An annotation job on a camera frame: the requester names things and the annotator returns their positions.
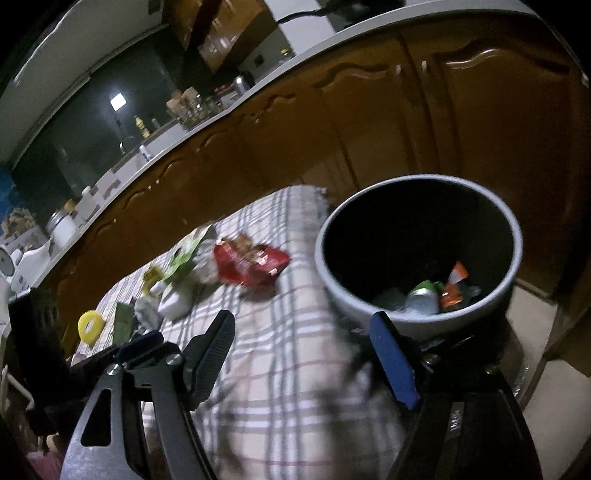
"can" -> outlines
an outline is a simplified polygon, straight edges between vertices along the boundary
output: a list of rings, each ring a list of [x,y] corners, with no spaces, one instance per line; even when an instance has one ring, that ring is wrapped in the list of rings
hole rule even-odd
[[[421,315],[434,315],[439,313],[439,295],[430,288],[415,288],[408,294],[404,309],[408,313],[416,312]]]

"floor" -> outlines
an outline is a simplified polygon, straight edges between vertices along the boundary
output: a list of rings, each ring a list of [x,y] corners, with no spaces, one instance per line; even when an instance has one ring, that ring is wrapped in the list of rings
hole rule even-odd
[[[525,389],[542,361],[556,309],[556,305],[515,288],[507,319],[523,345],[529,366]],[[591,436],[591,380],[562,359],[548,362],[524,416],[544,480],[559,480]]]

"plaid tablecloth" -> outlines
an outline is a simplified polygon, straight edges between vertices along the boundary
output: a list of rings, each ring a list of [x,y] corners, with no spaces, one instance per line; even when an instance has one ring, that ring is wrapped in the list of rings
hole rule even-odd
[[[316,272],[314,243],[327,212],[322,189],[292,186],[218,222],[219,235],[245,231],[291,255],[276,295],[254,300],[242,287],[210,288],[186,318],[161,328],[182,349],[220,309],[236,316],[236,338],[212,395],[192,415],[220,479],[384,478],[404,440],[390,393],[370,393],[369,365],[352,369],[356,346],[344,340]],[[150,264],[164,266],[174,250]],[[93,349],[81,345],[79,353],[111,345],[115,305],[138,295],[150,264],[101,300],[107,325]],[[165,477],[151,404],[142,410],[152,469]]]

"gray bowl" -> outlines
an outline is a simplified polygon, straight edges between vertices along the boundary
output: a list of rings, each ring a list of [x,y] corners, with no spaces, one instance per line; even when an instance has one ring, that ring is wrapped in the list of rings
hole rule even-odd
[[[509,294],[521,262],[517,219],[490,190],[456,177],[411,175],[368,187],[325,221],[314,253],[336,307],[367,326],[383,310],[371,303],[393,286],[408,293],[444,280],[461,261],[478,301],[455,312],[417,316],[386,311],[415,340],[451,332],[491,313]]]

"snack wrapper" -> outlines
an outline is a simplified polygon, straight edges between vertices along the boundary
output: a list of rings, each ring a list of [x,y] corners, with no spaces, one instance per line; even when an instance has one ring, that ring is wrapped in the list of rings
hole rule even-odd
[[[272,289],[290,256],[269,245],[253,245],[245,233],[222,238],[213,248],[220,281],[249,288]]]

